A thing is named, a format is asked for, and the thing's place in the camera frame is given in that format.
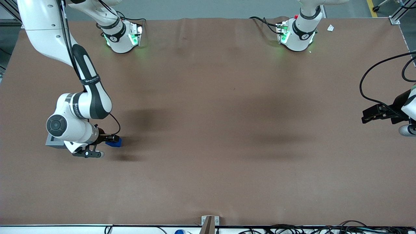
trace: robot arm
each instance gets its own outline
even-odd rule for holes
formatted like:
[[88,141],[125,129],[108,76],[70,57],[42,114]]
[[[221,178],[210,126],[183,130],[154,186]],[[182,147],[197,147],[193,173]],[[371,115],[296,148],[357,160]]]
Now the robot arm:
[[120,2],[121,0],[67,0],[70,7],[89,15],[100,25],[108,46],[114,52],[126,53],[139,44],[142,26],[118,16],[111,6]]
[[297,18],[278,25],[279,42],[293,51],[305,50],[315,35],[316,27],[322,19],[320,5],[340,5],[349,0],[297,0],[300,4],[300,14]]
[[105,118],[112,109],[111,99],[86,50],[77,44],[67,28],[63,1],[18,0],[17,3],[33,47],[47,57],[72,66],[84,87],[83,92],[59,97],[46,129],[53,137],[63,140],[73,154],[86,152],[85,156],[102,156],[102,152],[91,152],[83,147],[102,141],[118,141],[119,138],[105,134],[87,119]]

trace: green led light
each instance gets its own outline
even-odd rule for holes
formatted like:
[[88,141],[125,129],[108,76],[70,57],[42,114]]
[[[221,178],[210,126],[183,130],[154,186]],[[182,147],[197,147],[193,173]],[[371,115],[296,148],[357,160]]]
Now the green led light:
[[110,46],[110,43],[108,42],[107,36],[104,34],[104,38],[107,41],[107,45]]

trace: blue block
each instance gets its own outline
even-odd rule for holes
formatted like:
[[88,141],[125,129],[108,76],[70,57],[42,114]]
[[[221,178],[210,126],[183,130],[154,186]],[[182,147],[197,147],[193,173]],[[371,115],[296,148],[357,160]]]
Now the blue block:
[[111,147],[121,147],[121,137],[119,139],[119,142],[106,142],[105,144]]

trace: white sticker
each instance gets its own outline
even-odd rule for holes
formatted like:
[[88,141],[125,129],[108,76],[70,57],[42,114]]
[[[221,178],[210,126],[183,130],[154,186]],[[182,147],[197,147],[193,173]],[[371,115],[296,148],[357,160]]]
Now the white sticker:
[[328,29],[327,29],[327,30],[328,30],[328,31],[330,31],[330,32],[334,31],[334,26],[329,25],[329,27],[328,27]]

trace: gray floor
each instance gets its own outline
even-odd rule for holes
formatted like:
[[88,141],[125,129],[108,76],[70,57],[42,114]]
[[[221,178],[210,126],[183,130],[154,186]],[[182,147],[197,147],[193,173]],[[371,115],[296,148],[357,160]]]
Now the gray floor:
[[[383,0],[373,0],[375,6],[382,1]],[[377,16],[388,17],[394,13],[397,8],[399,8],[399,5],[394,1],[390,1],[380,7]],[[409,10],[406,15],[400,19],[400,28],[406,39],[409,50],[416,50],[416,9]]]
[[[382,0],[373,0],[377,5]],[[275,18],[299,13],[299,4],[295,0],[124,0],[114,6],[129,18],[146,18],[148,20],[174,20],[181,18],[222,17],[248,18],[260,16]],[[388,16],[398,8],[390,2],[383,5],[378,12],[379,17]],[[364,0],[350,0],[347,4],[325,6],[328,18],[371,17],[370,9]],[[82,12],[67,7],[69,20],[91,20]],[[402,18],[401,28],[410,50],[416,50],[416,10],[410,10]],[[0,65],[7,67],[10,56],[17,40],[19,27],[0,27]]]

